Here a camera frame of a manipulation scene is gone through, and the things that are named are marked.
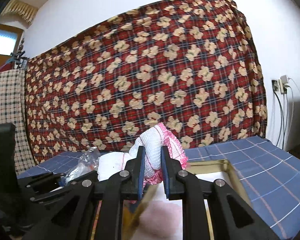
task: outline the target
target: gold metal tray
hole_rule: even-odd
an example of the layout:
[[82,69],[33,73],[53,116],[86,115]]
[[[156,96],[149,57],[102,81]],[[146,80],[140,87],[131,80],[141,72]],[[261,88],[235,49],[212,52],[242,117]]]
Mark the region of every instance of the gold metal tray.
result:
[[226,172],[229,176],[232,188],[242,199],[252,207],[250,198],[245,191],[242,183],[240,182],[238,175],[228,160],[216,160],[216,161],[203,161],[203,162],[189,162],[186,168],[187,171],[192,174],[207,174],[213,172]]

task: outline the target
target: pink ruffled edge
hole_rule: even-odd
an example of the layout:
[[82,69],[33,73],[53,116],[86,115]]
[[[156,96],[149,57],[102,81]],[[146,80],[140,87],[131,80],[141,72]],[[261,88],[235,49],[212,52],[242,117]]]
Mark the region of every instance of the pink ruffled edge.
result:
[[[176,142],[178,148],[181,151],[180,160],[179,161],[180,161],[182,169],[185,170],[186,167],[187,167],[188,157],[186,156],[185,151],[183,150],[183,148],[181,146],[181,143],[174,136],[174,134],[172,132],[170,132],[169,130],[167,130],[167,128],[165,127],[165,125],[163,123],[160,122],[157,125],[160,127],[160,129],[163,132],[163,135],[164,135],[163,144],[168,147],[170,157],[172,157],[172,146],[171,146],[169,138],[171,138],[172,140],[174,140]],[[162,170],[161,169],[156,170],[156,171],[154,171],[154,175],[151,178],[144,179],[144,181],[143,181],[143,187],[145,186],[146,183],[154,185],[154,184],[161,183],[162,180],[163,180]]]

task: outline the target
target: metal pin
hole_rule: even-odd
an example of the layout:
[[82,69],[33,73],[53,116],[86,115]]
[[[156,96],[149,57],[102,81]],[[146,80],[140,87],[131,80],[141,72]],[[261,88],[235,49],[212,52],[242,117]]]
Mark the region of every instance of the metal pin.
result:
[[216,179],[216,181],[214,183],[216,185],[218,185],[219,187],[222,187],[226,184],[226,182],[223,179]]
[[91,180],[89,180],[89,179],[85,179],[85,180],[82,182],[82,186],[84,186],[84,187],[89,187],[89,186],[91,186],[91,184],[92,184],[92,182],[91,182]]
[[184,170],[181,170],[181,171],[178,171],[178,174],[179,174],[179,176],[181,176],[181,177],[185,177],[185,176],[188,175],[188,172],[187,172],[187,171],[184,171]]
[[127,176],[129,176],[129,171],[126,171],[126,170],[123,170],[123,171],[120,171],[120,173],[119,173],[119,175],[121,176],[121,177],[127,177]]

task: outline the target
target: white stripe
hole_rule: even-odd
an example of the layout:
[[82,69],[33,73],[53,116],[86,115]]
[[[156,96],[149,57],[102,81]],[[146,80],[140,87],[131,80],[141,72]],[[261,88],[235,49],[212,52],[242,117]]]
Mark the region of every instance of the white stripe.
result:
[[257,173],[257,174],[251,175],[251,176],[249,176],[249,177],[242,178],[242,179],[240,179],[240,180],[247,179],[247,178],[251,178],[251,177],[256,176],[256,175],[259,175],[259,174],[261,174],[261,173],[263,173],[263,172],[265,172],[265,171],[268,171],[268,170],[270,170],[270,169],[272,169],[272,168],[278,166],[278,165],[279,165],[280,163],[282,163],[283,161],[286,161],[286,160],[290,159],[291,157],[292,157],[292,155],[291,155],[289,158],[280,161],[278,164],[276,164],[275,166],[272,166],[272,167],[269,168],[269,169],[266,169],[266,170],[264,170],[264,171],[262,171],[262,172],[259,172],[259,173]]
[[298,205],[296,205],[288,214],[286,214],[283,218],[281,218],[278,222],[276,222],[275,224],[273,224],[272,226],[270,226],[270,228],[274,227],[276,224],[280,223],[282,220],[284,220],[292,211],[294,211],[298,206],[300,205],[300,203]]
[[[245,148],[245,149],[236,150],[236,151],[233,151],[233,152],[228,152],[228,153],[235,153],[235,152],[240,152],[240,151],[243,151],[243,150],[248,150],[248,149],[251,149],[251,148],[255,147],[257,144],[261,144],[261,143],[256,143],[255,145],[253,145],[251,147],[248,147],[248,148]],[[199,158],[193,158],[193,159],[189,159],[189,160],[202,159],[202,158],[207,158],[207,157],[210,157],[210,156],[220,156],[220,155],[225,155],[225,154],[228,154],[228,153],[217,154],[217,155],[209,154],[209,156],[199,157]]]

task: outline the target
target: clear plastic wrapper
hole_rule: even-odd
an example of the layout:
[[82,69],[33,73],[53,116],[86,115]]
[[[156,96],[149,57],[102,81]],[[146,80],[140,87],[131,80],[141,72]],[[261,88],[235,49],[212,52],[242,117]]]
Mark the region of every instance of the clear plastic wrapper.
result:
[[91,147],[83,153],[78,161],[78,165],[66,172],[64,184],[67,185],[71,180],[80,177],[90,171],[97,171],[99,166],[100,152],[97,147]]

